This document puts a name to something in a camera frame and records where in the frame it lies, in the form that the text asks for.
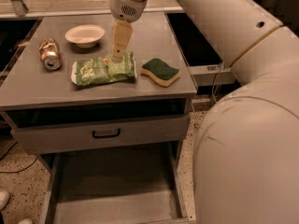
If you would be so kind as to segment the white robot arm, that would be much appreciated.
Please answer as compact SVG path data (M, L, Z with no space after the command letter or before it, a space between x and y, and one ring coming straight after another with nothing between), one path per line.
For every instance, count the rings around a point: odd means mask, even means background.
M193 150L197 224L299 224L299 39L252 0L177 0L240 83Z

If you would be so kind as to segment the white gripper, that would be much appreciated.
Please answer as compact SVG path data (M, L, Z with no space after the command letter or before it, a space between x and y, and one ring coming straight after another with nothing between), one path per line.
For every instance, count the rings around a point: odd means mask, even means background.
M116 21L112 33L112 59L121 61L130 42L133 28L130 22L137 21L147 0L110 0L110 10Z

